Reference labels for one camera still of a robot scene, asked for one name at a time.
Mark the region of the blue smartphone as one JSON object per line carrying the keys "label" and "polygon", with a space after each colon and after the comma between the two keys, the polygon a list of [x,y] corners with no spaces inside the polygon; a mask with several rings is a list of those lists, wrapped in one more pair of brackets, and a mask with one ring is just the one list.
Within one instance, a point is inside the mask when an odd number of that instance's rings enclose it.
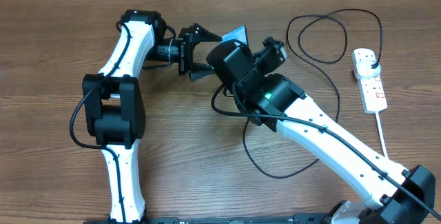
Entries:
{"label": "blue smartphone", "polygon": [[248,38],[247,38],[247,29],[245,25],[239,26],[236,29],[232,30],[231,32],[228,32],[227,34],[224,34],[222,36],[221,43],[231,40],[238,40],[246,45],[248,45]]}

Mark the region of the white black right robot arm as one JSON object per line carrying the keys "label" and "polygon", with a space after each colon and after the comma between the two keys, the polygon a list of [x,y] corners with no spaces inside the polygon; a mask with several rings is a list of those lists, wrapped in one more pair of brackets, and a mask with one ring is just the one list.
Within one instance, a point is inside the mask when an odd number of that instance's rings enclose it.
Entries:
{"label": "white black right robot arm", "polygon": [[287,58],[271,37],[253,54],[238,40],[224,41],[208,55],[222,86],[243,116],[289,138],[339,175],[360,197],[342,201],[322,223],[422,223],[434,210],[435,177],[425,167],[408,170],[377,153],[328,117],[305,91],[274,70]]}

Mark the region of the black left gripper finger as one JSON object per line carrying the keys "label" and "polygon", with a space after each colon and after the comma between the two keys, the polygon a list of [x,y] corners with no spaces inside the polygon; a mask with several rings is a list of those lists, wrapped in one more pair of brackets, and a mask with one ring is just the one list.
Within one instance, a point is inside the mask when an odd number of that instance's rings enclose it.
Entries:
{"label": "black left gripper finger", "polygon": [[194,23],[193,28],[194,28],[194,34],[192,41],[194,43],[222,41],[222,37],[210,32],[209,30],[205,29],[204,27],[200,26],[197,23]]}
{"label": "black left gripper finger", "polygon": [[190,81],[196,81],[214,73],[214,68],[208,64],[192,63],[189,70],[189,79]]}

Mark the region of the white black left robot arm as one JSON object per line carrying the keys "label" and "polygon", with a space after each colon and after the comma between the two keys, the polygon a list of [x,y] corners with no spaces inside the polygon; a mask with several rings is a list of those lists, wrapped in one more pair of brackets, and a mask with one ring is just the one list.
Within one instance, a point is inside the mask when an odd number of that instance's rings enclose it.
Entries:
{"label": "white black left robot arm", "polygon": [[220,42],[220,36],[194,23],[176,33],[157,11],[127,10],[116,24],[120,38],[108,62],[83,78],[86,126],[93,146],[102,152],[109,176],[112,206],[107,223],[146,223],[147,208],[139,176],[139,143],[146,115],[139,76],[177,64],[180,75],[195,81],[211,68],[193,61],[199,43]]}

